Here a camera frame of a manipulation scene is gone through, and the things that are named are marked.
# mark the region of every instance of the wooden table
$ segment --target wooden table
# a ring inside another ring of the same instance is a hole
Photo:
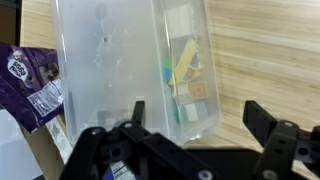
[[[223,123],[187,146],[257,149],[241,122],[245,100],[311,130],[320,120],[320,1],[209,0]],[[55,48],[49,0],[24,0],[24,46]],[[315,178],[297,165],[307,177]]]

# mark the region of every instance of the white label on bag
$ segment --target white label on bag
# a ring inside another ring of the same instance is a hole
[[[63,132],[58,120],[55,118],[47,123],[47,128],[60,152],[64,164],[66,164],[73,149],[67,136]]]
[[[21,79],[22,81],[25,81],[28,77],[27,67],[22,62],[10,60],[8,62],[8,70],[11,74]]]
[[[29,102],[44,117],[62,104],[60,81],[48,82],[40,91],[28,96]]]

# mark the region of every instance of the black mechanical part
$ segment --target black mechanical part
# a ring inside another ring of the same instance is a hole
[[[123,161],[138,179],[305,179],[293,172],[300,160],[319,176],[319,127],[310,133],[290,121],[277,121],[247,101],[243,122],[264,147],[262,153],[240,147],[183,150],[145,123],[145,104],[137,102],[131,121],[112,131],[89,128],[78,143],[61,179],[102,179],[110,164]]]

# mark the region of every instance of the plastic storage container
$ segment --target plastic storage container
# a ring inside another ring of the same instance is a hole
[[[68,136],[112,129],[146,103],[146,128],[182,144],[220,125],[202,0],[53,0]]]

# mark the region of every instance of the purple packaging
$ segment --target purple packaging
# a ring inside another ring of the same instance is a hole
[[[0,43],[0,104],[29,132],[63,111],[57,53]]]

